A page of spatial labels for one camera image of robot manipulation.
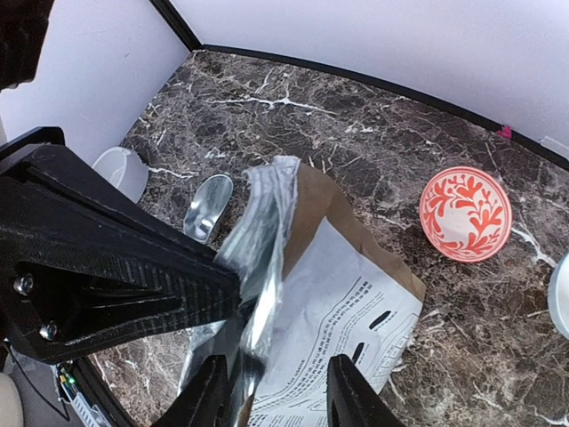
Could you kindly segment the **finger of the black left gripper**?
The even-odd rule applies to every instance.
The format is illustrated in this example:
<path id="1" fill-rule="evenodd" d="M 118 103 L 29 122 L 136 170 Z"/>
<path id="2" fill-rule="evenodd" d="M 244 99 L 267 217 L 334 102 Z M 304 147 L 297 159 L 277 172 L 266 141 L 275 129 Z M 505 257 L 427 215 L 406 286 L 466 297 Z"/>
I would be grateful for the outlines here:
<path id="1" fill-rule="evenodd" d="M 235 273 L 38 127 L 1 148 L 1 325 L 54 365 L 229 318 Z"/>

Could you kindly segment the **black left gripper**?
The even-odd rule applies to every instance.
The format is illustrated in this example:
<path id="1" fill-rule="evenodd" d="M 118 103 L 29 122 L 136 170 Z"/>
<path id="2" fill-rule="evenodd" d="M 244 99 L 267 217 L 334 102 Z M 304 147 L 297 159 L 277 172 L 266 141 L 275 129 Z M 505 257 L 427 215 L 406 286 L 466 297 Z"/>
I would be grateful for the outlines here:
<path id="1" fill-rule="evenodd" d="M 36 76 L 53 0 L 1 0 L 1 90 Z"/>

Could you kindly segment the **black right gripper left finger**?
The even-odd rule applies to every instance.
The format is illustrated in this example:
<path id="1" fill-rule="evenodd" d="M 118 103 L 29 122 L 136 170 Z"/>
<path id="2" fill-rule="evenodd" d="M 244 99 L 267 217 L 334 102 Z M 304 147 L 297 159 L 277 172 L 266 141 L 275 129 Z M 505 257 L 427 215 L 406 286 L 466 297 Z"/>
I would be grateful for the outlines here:
<path id="1" fill-rule="evenodd" d="M 229 397 L 226 357 L 210 356 L 153 426 L 228 426 Z"/>

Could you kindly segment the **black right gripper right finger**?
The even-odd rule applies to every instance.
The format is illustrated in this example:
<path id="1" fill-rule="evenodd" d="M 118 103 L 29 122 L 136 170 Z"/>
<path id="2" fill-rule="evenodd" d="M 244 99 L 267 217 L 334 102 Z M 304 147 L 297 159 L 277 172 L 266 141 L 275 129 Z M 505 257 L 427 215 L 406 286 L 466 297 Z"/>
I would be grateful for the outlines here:
<path id="1" fill-rule="evenodd" d="M 330 427 L 405 427 L 347 355 L 330 358 L 326 397 Z"/>

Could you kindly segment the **translucent double pet bowl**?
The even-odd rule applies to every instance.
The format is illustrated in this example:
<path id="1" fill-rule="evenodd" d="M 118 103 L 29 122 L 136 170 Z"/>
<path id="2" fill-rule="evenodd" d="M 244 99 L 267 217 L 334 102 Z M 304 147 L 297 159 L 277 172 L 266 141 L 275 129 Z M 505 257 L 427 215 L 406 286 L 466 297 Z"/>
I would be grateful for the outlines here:
<path id="1" fill-rule="evenodd" d="M 92 169 L 133 203 L 141 200 L 148 184 L 149 170 L 135 151 L 110 148 L 97 158 Z"/>

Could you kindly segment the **brown pet food bag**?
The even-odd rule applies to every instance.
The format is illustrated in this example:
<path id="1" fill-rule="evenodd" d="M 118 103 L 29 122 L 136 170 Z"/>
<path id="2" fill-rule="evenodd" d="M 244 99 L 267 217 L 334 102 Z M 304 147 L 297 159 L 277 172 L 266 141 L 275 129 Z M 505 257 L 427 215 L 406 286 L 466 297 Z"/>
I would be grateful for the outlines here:
<path id="1" fill-rule="evenodd" d="M 373 392 L 421 313 L 422 281 L 381 248 L 335 182 L 294 156 L 246 171 L 244 214 L 216 260 L 241 281 L 240 312 L 192 329 L 181 383 L 210 355 L 243 348 L 251 426 L 326 426 L 329 360 L 346 355 Z"/>

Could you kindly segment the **silver metal scoop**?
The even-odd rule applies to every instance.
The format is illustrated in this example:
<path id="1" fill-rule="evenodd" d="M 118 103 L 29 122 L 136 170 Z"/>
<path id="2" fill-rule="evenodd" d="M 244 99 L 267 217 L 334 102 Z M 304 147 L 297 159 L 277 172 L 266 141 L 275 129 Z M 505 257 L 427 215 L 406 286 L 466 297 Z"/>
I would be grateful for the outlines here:
<path id="1" fill-rule="evenodd" d="M 219 230 L 234 189 L 226 174 L 215 174 L 197 189 L 183 221 L 183 233 L 201 244 L 212 241 Z"/>

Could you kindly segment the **red patterned bowl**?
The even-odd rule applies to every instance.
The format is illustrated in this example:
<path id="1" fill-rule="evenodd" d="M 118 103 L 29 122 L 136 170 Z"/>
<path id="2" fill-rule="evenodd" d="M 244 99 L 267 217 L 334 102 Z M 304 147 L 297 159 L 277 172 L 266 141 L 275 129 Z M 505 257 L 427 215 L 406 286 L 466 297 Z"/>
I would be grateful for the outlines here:
<path id="1" fill-rule="evenodd" d="M 494 257 L 508 243 L 513 225 L 503 187 L 470 166 L 448 168 L 431 178 L 421 194 L 419 216 L 431 245 L 464 263 Z"/>

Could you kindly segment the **white ceramic bowl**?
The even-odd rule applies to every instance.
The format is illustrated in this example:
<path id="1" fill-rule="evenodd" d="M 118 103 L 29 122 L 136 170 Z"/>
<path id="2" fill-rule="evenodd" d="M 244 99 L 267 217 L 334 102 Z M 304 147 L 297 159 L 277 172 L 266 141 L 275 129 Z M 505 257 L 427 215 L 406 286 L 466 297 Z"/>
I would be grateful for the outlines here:
<path id="1" fill-rule="evenodd" d="M 548 310 L 556 330 L 569 340 L 569 253 L 561 258 L 550 277 Z"/>

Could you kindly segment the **black corner frame post left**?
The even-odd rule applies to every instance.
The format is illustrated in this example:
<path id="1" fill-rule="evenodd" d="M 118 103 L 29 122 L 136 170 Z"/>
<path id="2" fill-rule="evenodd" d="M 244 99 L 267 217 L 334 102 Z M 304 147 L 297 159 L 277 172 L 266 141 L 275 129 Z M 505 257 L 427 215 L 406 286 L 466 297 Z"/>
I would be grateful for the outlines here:
<path id="1" fill-rule="evenodd" d="M 150 3 L 189 51 L 203 49 L 201 42 L 170 0 L 150 0 Z"/>

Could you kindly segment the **pink wall marker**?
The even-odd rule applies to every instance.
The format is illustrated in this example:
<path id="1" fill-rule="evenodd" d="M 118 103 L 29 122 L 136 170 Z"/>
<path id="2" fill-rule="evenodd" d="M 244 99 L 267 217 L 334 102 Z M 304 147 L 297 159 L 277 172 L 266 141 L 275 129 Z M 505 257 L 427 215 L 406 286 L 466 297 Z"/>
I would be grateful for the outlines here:
<path id="1" fill-rule="evenodd" d="M 504 125 L 504 126 L 497 132 L 497 134 L 498 134 L 500 137 L 503 137 L 503 138 L 506 138 L 506 139 L 511 139 L 511 138 L 512 138 L 512 129 L 511 129 L 509 126 Z"/>

